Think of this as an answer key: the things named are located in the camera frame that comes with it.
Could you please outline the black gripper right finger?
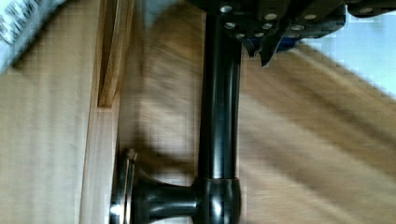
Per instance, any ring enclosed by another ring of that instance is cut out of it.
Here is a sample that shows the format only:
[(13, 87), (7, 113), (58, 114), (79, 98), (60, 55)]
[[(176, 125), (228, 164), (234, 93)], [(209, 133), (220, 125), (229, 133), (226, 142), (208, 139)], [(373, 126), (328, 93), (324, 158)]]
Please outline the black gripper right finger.
[(372, 18), (395, 8), (396, 0), (312, 0), (290, 21), (284, 36), (321, 38), (343, 28), (347, 13), (356, 18)]

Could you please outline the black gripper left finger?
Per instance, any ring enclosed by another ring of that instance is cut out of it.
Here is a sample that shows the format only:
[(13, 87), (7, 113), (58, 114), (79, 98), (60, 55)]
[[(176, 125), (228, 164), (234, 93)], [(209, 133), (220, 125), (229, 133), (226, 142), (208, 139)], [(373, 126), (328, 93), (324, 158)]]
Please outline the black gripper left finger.
[(282, 39), (282, 0), (220, 0), (218, 12), (225, 31), (267, 66)]

